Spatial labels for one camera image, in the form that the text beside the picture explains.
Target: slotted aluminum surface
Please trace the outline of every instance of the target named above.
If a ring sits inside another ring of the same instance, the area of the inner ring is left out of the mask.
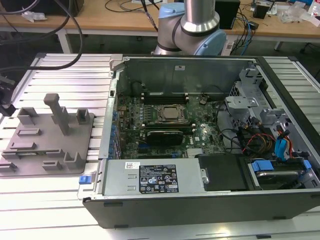
[[[313,127],[320,133],[320,85],[299,62],[287,57],[264,57],[282,84],[301,108]],[[275,94],[269,90],[277,108],[282,105]]]
[[[73,54],[48,54],[42,66],[57,66],[71,61]],[[53,89],[69,113],[87,106],[96,115],[85,172],[97,169],[104,105],[108,100],[110,55],[85,54],[74,67],[59,71],[37,71],[28,81],[18,105],[35,107],[38,113],[50,113],[42,99]],[[5,118],[0,130],[0,150],[6,148],[16,118]],[[79,176],[0,179],[0,239],[92,239],[104,240],[182,240],[182,239],[319,239],[320,208],[293,219],[278,221],[229,222],[181,226],[103,229],[83,207],[77,196]],[[85,185],[92,190],[92,185]],[[174,218],[168,212],[168,218]]]

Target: grey plastic base plate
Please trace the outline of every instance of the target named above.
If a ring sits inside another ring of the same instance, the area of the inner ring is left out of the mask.
[[[88,123],[78,124],[76,114],[69,113],[68,135],[63,135],[59,125],[54,123],[52,114],[32,117],[34,125],[20,123],[2,153],[9,153],[9,156],[0,160],[0,177],[82,173],[95,116],[93,113],[89,115]],[[19,148],[18,153],[10,156],[15,150],[14,146]]]

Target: blue latch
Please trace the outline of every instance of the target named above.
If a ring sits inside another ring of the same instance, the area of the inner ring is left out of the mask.
[[[285,158],[285,151],[287,149],[287,141],[284,138],[278,138],[275,141],[274,154],[282,160],[282,162],[287,161]]]
[[[311,164],[308,160],[303,160],[303,164],[307,170],[311,169]]]
[[[83,175],[79,177],[79,184],[91,184],[91,176]]]
[[[251,163],[254,172],[273,171],[274,167],[270,160],[256,160]]]

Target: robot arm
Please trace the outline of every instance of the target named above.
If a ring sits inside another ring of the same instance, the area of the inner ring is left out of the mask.
[[[184,0],[160,8],[156,55],[218,55],[227,39],[215,0]]]

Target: power supply label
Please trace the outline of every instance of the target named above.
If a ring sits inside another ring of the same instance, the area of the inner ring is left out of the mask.
[[[142,194],[178,193],[176,165],[140,165],[139,192]]]

